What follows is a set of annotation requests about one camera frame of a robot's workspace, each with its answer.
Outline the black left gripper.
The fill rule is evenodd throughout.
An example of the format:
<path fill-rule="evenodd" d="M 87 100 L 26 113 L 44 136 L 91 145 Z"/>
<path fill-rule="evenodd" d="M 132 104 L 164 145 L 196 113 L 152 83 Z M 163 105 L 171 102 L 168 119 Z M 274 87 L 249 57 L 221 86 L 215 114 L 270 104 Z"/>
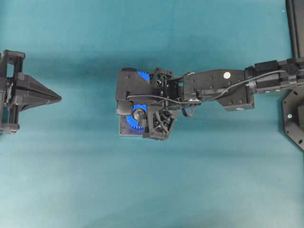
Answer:
<path fill-rule="evenodd" d="M 23 73 L 25 54 L 4 50 L 0 53 L 0 132 L 15 134 L 19 130 L 19 112 L 61 101 L 61 96 Z M 16 100 L 16 87 L 50 98 L 21 97 Z"/>

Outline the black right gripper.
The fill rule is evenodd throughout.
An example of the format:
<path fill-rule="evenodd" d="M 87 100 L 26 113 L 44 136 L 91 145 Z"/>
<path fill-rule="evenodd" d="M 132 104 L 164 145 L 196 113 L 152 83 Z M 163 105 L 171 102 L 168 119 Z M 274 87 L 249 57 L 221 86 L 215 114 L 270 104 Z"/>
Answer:
<path fill-rule="evenodd" d="M 174 74 L 166 69 L 156 68 L 151 71 L 150 83 L 140 82 L 136 79 L 134 68 L 123 68 L 119 74 L 116 84 L 115 97 L 127 97 L 128 95 L 146 95 L 147 122 L 143 138 L 164 141 L 174 127 L 178 117 L 180 106 L 178 81 Z M 116 100 L 116 114 L 128 116 L 133 112 L 133 102 L 128 100 Z"/>

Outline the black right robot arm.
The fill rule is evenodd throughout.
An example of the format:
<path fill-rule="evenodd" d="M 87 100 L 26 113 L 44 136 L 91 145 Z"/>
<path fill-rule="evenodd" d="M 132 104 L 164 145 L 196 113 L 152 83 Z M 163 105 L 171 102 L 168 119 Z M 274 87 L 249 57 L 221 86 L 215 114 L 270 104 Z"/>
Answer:
<path fill-rule="evenodd" d="M 178 118 L 191 118 L 205 102 L 218 102 L 227 111 L 255 107 L 254 94 L 272 93 L 304 84 L 304 60 L 268 61 L 244 70 L 213 69 L 175 77 L 172 71 L 156 68 L 145 72 L 123 68 L 116 84 L 116 113 L 125 127 L 145 139 L 164 141 Z"/>

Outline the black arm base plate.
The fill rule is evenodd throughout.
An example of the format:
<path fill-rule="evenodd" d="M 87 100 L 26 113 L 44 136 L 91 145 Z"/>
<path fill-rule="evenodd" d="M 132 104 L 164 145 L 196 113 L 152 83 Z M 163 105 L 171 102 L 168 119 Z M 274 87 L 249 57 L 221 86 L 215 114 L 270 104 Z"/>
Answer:
<path fill-rule="evenodd" d="M 282 101 L 285 134 L 304 151 L 304 88 L 292 90 Z"/>

